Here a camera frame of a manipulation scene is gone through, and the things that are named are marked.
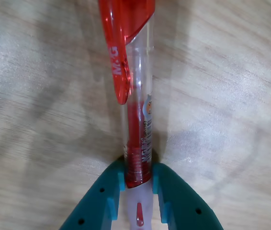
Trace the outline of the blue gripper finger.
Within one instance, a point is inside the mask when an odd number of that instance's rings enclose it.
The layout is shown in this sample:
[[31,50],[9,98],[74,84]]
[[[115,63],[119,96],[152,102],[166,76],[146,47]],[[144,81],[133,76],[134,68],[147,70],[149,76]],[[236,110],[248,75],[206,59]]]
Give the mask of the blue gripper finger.
[[170,167],[152,166],[153,193],[158,195],[161,222],[169,230],[222,230],[208,204]]
[[125,190],[124,160],[117,159],[98,177],[60,227],[61,230],[110,230]]

